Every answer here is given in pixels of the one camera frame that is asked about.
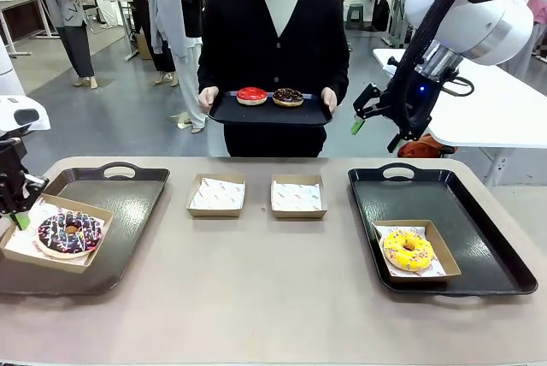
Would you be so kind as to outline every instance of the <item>black tray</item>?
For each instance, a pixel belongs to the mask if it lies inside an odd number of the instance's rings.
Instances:
[[[406,168],[413,178],[385,177]],[[538,281],[455,173],[393,163],[349,172],[365,234],[382,283],[394,292],[453,297],[526,295]],[[462,275],[448,282],[392,282],[372,222],[423,220],[435,223]]]
[[[209,116],[221,124],[232,125],[287,125],[295,127],[322,127],[332,121],[332,114],[320,97],[303,94],[304,103],[296,108],[276,105],[268,94],[268,100],[257,106],[242,105],[236,91],[228,91],[216,98]]]
[[[105,172],[115,167],[130,168],[135,176],[105,177]],[[124,162],[61,172],[44,192],[112,211],[114,219],[109,236],[83,274],[10,261],[0,253],[0,293],[99,295],[115,287],[131,260],[168,176],[167,169],[142,169]]]

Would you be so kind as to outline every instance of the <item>donut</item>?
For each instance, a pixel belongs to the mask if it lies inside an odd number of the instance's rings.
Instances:
[[[273,94],[273,101],[281,107],[299,107],[304,103],[304,97],[291,88],[280,88]]]
[[[426,269],[435,256],[431,244],[423,236],[401,230],[385,237],[384,255],[399,269],[409,272]]]
[[[74,259],[92,253],[101,240],[102,228],[82,212],[53,215],[38,227],[38,247],[57,259]]]
[[[260,88],[248,87],[238,91],[238,102],[242,105],[260,105],[268,99],[268,93]]]

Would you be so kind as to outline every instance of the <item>beige tabletop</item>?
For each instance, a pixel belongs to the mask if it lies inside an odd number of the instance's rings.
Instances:
[[[247,161],[71,158],[65,168],[126,161],[168,168],[166,190],[126,275],[95,298],[0,297],[0,358],[39,363],[480,364],[547,360],[545,259],[463,164],[454,170],[538,278],[531,296],[417,298],[380,285],[347,172],[392,160]],[[193,221],[197,173],[247,174],[235,221]],[[272,174],[321,174],[324,221],[276,221]]]

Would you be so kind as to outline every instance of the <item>stool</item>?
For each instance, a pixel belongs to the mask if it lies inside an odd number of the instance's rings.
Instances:
[[[359,13],[359,18],[354,19],[353,13]],[[365,24],[365,7],[361,3],[353,3],[348,9],[348,16],[345,21],[346,30],[362,30]]]

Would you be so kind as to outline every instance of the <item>donut hole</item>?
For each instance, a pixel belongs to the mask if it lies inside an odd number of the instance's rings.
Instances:
[[[67,225],[65,227],[65,233],[68,233],[68,234],[75,234],[78,232],[78,228],[75,227],[74,225]]]
[[[407,251],[413,251],[415,249],[415,246],[411,244],[410,242],[405,242],[403,245],[403,248]]]

